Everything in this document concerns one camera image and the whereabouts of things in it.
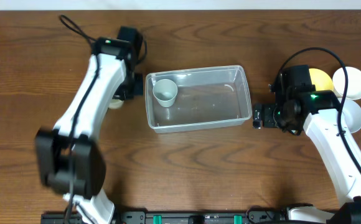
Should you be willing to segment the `grey plastic cup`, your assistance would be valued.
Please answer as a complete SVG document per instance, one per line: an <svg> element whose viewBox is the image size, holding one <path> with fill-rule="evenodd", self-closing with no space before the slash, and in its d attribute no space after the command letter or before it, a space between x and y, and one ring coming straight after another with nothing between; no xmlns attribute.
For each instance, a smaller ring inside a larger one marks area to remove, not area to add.
<svg viewBox="0 0 361 224"><path fill-rule="evenodd" d="M152 92L158 103L168 108L175 103L178 87L172 80L162 79L156 82Z"/></svg>

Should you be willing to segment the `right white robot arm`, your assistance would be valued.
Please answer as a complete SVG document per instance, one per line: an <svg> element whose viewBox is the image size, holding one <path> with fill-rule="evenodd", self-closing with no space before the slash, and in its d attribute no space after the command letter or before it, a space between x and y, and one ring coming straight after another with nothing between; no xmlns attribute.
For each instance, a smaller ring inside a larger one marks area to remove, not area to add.
<svg viewBox="0 0 361 224"><path fill-rule="evenodd" d="M332 91L276 94L273 104L253 108L255 128L279 128L295 136L305 133L318 150L340 204L326 212L312 205L285 209L272 223L361 223L361 150Z"/></svg>

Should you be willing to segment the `clear plastic container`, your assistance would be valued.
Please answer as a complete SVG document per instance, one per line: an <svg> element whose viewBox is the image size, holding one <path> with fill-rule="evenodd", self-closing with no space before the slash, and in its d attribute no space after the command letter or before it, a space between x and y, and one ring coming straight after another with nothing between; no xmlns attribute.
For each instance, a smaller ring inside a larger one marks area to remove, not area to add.
<svg viewBox="0 0 361 224"><path fill-rule="evenodd" d="M170 107L161 106L155 96L161 80L176 84ZM239 65L150 73L145 102L148 125L156 133L238 126L253 114L245 71Z"/></svg>

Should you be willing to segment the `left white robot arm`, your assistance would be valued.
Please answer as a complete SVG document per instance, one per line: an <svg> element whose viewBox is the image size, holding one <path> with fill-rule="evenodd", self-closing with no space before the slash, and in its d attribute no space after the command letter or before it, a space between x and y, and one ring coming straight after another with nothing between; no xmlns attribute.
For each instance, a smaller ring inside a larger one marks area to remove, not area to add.
<svg viewBox="0 0 361 224"><path fill-rule="evenodd" d="M66 112L52 129L39 129L34 140L42 185L68 202L64 223L76 209L85 223L111 223L115 205L102 186L106 164L97 141L113 99L124 101L133 92L134 68L144 57L146 40L97 39L85 78Z"/></svg>

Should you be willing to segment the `white plastic cup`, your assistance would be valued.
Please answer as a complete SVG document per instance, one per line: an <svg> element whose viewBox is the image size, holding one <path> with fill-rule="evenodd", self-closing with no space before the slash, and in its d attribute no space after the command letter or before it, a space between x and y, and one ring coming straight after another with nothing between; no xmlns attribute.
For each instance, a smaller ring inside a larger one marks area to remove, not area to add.
<svg viewBox="0 0 361 224"><path fill-rule="evenodd" d="M117 110L121 108L124 104L124 101L118 99L112 99L108 105L108 108L111 110Z"/></svg>

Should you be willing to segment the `yellow plastic bowl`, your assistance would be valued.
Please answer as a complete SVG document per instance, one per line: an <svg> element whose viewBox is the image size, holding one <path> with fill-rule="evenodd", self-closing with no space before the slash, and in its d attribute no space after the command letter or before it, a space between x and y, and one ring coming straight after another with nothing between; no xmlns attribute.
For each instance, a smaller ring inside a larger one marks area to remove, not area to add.
<svg viewBox="0 0 361 224"><path fill-rule="evenodd" d="M311 77L311 82L315 86L316 91L334 90L334 84L331 77L323 70L318 68L310 68L309 74Z"/></svg>

